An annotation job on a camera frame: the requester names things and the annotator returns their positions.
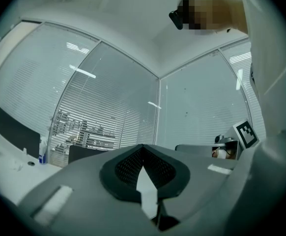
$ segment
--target ceiling light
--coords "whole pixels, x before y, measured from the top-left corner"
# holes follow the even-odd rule
[[[242,74],[243,74],[243,69],[238,70],[237,72],[237,84],[236,84],[236,90],[240,90],[241,83],[242,82]]]
[[[156,108],[159,108],[159,109],[162,109],[160,106],[157,106],[155,103],[153,103],[153,102],[148,102],[148,104],[151,104],[151,105],[153,105],[154,107],[156,107]]]
[[[244,59],[249,59],[249,58],[251,58],[251,53],[250,52],[249,53],[245,53],[243,55],[231,57],[229,59],[229,61],[230,61],[230,63],[234,64],[236,62],[242,61]]]
[[[85,75],[87,75],[87,76],[90,76],[90,77],[96,79],[96,75],[94,75],[94,74],[91,74],[91,73],[88,73],[88,72],[86,72],[86,71],[84,71],[84,70],[81,70],[81,69],[79,69],[79,68],[76,68],[76,67],[73,66],[73,65],[69,65],[69,67],[70,67],[71,69],[74,69],[76,72],[83,73],[83,74],[85,74]]]
[[[69,42],[66,42],[66,47],[69,49],[75,50],[75,51],[79,51],[84,54],[87,54],[89,52],[89,49],[86,49],[86,48],[79,49],[77,45],[71,44]]]

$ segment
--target person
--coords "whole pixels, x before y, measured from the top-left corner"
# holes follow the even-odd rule
[[[249,36],[250,82],[266,135],[286,130],[286,22],[270,0],[181,0],[175,11],[184,29],[236,29]]]

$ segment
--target glass wall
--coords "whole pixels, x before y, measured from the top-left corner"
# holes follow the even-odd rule
[[[9,54],[0,68],[0,107],[41,136],[49,135],[57,103],[97,40],[43,24]]]
[[[154,143],[158,78],[101,43],[74,73],[58,104],[48,159],[63,167],[69,147],[112,150]]]
[[[251,112],[252,125],[260,141],[266,137],[263,116],[256,94],[250,84],[251,68],[251,42],[249,40],[240,41],[222,48],[222,53],[228,60],[233,70],[237,74],[238,80],[236,88],[242,85],[245,91],[249,109]]]
[[[156,144],[213,144],[250,113],[237,78],[218,51],[189,63],[161,80]]]

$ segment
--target white sticker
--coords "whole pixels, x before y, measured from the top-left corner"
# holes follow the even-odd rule
[[[229,169],[225,169],[225,168],[221,168],[221,167],[218,167],[218,166],[215,166],[213,164],[211,164],[210,166],[207,167],[208,170],[211,170],[211,171],[215,171],[215,172],[218,172],[218,173],[222,173],[222,174],[225,174],[225,175],[230,175],[232,170],[229,170]]]
[[[59,190],[45,203],[45,205],[34,216],[34,220],[42,226],[51,225],[52,221],[64,207],[73,189],[69,186],[60,186]]]

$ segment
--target bottle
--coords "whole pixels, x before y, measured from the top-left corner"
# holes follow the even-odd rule
[[[40,144],[39,144],[39,163],[40,164],[46,164],[46,152],[47,152],[47,138],[41,137],[40,138]]]

